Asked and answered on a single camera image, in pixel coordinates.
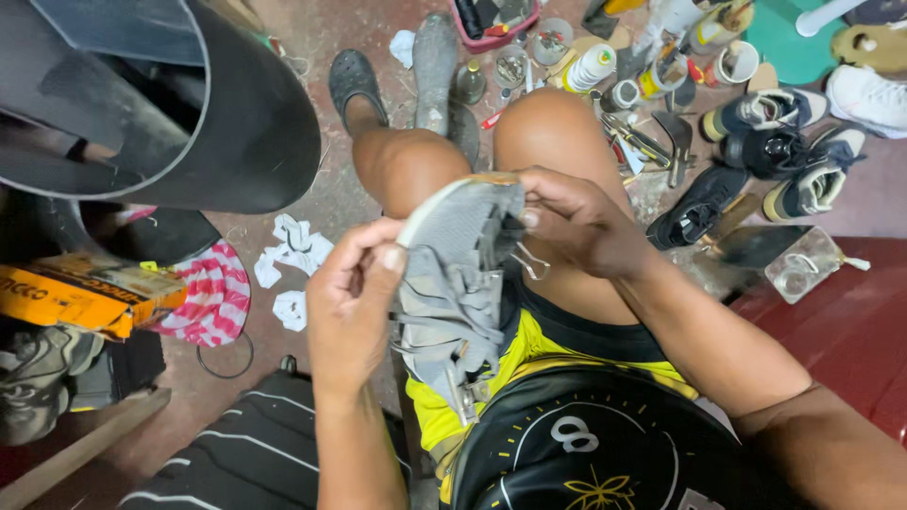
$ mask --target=person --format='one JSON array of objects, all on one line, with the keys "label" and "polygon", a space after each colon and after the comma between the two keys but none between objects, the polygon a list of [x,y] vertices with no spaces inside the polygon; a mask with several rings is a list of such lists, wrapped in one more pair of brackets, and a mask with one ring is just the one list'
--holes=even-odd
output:
[{"label": "person", "polygon": [[[471,168],[434,132],[387,127],[359,52],[342,52],[330,79],[356,173],[385,217],[351,229],[307,284],[318,506],[405,508],[368,385],[406,264],[395,238],[414,208]],[[442,503],[907,508],[907,453],[649,244],[579,97],[524,95],[493,147],[495,169],[525,189],[525,245],[551,271],[512,283],[517,327],[478,424],[461,427],[430,388],[406,385]],[[732,430],[693,402],[699,394]]]}]

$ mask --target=white cloth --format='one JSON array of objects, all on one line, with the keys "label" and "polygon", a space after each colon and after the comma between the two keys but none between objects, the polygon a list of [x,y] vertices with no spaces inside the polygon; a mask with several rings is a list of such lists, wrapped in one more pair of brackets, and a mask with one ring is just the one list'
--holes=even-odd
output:
[{"label": "white cloth", "polygon": [[274,299],[274,315],[284,323],[284,328],[302,331],[306,328],[306,292],[288,290]]},{"label": "white cloth", "polygon": [[403,67],[409,69],[413,67],[413,43],[415,42],[415,34],[409,30],[401,30],[397,32],[393,39],[391,39],[391,44],[388,45],[388,49],[391,50],[391,55],[394,56],[397,60],[400,61],[400,64],[403,64]]},{"label": "white cloth", "polygon": [[334,249],[334,243],[318,232],[309,234],[308,229],[308,221],[296,221],[289,214],[274,219],[274,237],[283,242],[265,248],[255,263],[255,278],[261,287],[270,289],[280,280],[280,271],[274,267],[274,262],[300,268],[309,276],[321,267],[327,254]]}]

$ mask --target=glass bottle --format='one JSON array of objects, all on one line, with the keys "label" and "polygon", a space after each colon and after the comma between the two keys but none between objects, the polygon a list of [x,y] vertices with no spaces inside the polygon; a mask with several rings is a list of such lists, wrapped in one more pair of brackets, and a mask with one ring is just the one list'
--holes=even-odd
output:
[{"label": "glass bottle", "polygon": [[466,104],[476,104],[485,94],[485,75],[479,70],[479,61],[472,59],[456,75],[456,96]]}]

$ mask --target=leg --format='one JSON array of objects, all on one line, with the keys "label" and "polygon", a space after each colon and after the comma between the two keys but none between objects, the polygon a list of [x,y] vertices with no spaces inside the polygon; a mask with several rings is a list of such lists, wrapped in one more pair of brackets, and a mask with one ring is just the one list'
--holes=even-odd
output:
[{"label": "leg", "polygon": [[[601,125],[591,108],[572,93],[540,89],[508,107],[495,126],[494,159],[495,169],[502,172],[540,165],[588,179],[633,216]],[[639,323],[609,281],[587,275],[542,241],[529,238],[526,247],[551,264],[544,280],[524,278],[529,289],[584,319]]]},{"label": "leg", "polygon": [[354,96],[346,106],[356,175],[391,218],[409,216],[452,181],[472,173],[453,143],[425,129],[381,127],[371,103]]}]

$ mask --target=black crocs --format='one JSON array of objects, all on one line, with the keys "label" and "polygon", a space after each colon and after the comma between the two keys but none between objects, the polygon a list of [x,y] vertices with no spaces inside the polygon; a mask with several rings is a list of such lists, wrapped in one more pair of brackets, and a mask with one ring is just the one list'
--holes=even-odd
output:
[{"label": "black crocs", "polygon": [[381,94],[378,92],[378,80],[375,71],[368,59],[358,50],[344,50],[334,57],[331,72],[327,77],[327,89],[331,92],[331,101],[346,132],[346,103],[357,94],[362,94],[381,117],[381,125],[387,126],[387,113],[381,104]]}]

